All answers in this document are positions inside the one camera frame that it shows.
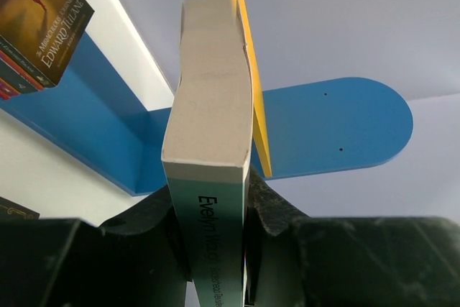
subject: black book cover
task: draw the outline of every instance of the black book cover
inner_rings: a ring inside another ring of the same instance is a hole
[[[38,219],[39,217],[39,213],[0,197],[0,221]]]

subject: book spine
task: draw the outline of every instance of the book spine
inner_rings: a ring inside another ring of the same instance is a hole
[[[7,82],[0,78],[0,91],[7,95],[8,97],[18,96],[19,93]]]
[[[5,93],[2,93],[1,90],[0,90],[0,99],[3,99],[5,101],[8,101],[9,100],[9,96],[6,95]]]
[[[43,90],[43,86],[38,83],[30,74],[24,71],[21,66],[16,64],[8,55],[6,55],[2,50],[0,50],[0,58],[3,59],[5,63],[9,65],[10,68],[15,70],[23,79],[31,83],[37,90]]]
[[[202,306],[242,307],[246,183],[167,177]]]
[[[11,43],[0,35],[0,50],[8,55],[17,65],[19,65],[26,73],[35,79],[44,88],[52,88],[56,86],[42,71],[34,64],[26,59]]]
[[[34,93],[36,88],[23,79],[18,72],[13,70],[3,59],[0,58],[0,78],[7,82],[19,93]]]

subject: stack of books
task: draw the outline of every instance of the stack of books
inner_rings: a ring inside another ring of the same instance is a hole
[[[92,15],[86,0],[0,0],[0,98],[59,84]]]

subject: paperback book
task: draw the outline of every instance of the paperback book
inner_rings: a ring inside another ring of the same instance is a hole
[[[0,0],[3,83],[18,93],[59,84],[92,15],[86,0]],[[15,72],[8,81],[5,65]]]
[[[252,78],[237,0],[186,0],[162,148],[202,307],[242,307]]]

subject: blue shelf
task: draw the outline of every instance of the blue shelf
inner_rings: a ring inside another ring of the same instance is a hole
[[[365,78],[265,91],[264,103],[271,178],[383,164],[413,130],[403,98]],[[88,35],[58,87],[0,108],[133,196],[166,184],[160,158],[170,109],[147,111]],[[257,155],[252,163],[262,172]]]

